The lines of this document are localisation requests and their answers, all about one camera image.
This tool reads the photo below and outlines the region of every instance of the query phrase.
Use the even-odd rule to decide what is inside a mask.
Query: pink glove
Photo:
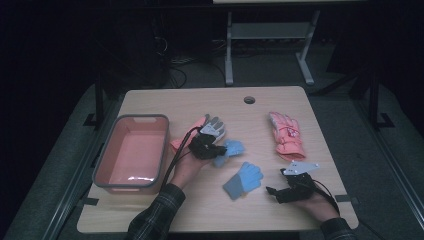
[[[208,119],[209,119],[209,114],[206,114],[205,116],[200,118],[195,124],[193,124],[190,127],[190,129],[188,129],[188,131],[190,131],[191,129],[193,129],[195,127],[203,126],[206,123],[206,121],[208,121]],[[191,140],[197,135],[197,133],[198,133],[198,131],[191,132],[190,137],[188,138],[186,145],[184,147],[187,147],[191,143]],[[175,139],[175,140],[171,141],[171,146],[172,146],[172,150],[174,151],[174,153],[176,153],[178,148],[180,147],[180,145],[181,145],[181,143],[184,139],[184,136],[180,139]]]
[[[281,158],[292,160],[305,159],[305,151],[300,140],[299,123],[287,115],[278,112],[270,112],[269,116],[274,125],[274,137],[278,143],[275,150]]]

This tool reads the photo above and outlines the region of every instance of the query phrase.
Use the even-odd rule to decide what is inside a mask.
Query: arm
[[[293,204],[303,208],[321,223],[321,231],[326,240],[357,239],[346,220],[341,218],[333,206],[318,193],[314,193],[307,200],[297,201]]]
[[[210,161],[195,158],[188,150],[175,165],[170,183],[158,194],[150,207],[138,214],[130,223],[125,239],[166,239],[169,227],[185,200],[184,187],[193,180],[200,169]]]

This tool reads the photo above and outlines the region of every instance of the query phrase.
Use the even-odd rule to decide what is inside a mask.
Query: table hole
[[[247,97],[245,97],[244,98],[244,102],[246,103],[246,104],[254,104],[255,103],[255,98],[254,97],[252,97],[252,96],[247,96]]]

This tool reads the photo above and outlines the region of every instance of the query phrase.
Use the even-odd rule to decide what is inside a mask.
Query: pink tray
[[[94,184],[112,193],[157,193],[167,167],[168,133],[165,115],[117,118],[94,170]]]

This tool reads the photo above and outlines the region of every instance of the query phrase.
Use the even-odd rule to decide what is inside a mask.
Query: plaid sleeve
[[[166,239],[169,226],[184,200],[185,195],[180,188],[167,184],[150,207],[131,221],[125,239]]]
[[[321,225],[326,240],[356,240],[356,235],[343,218],[333,218]]]

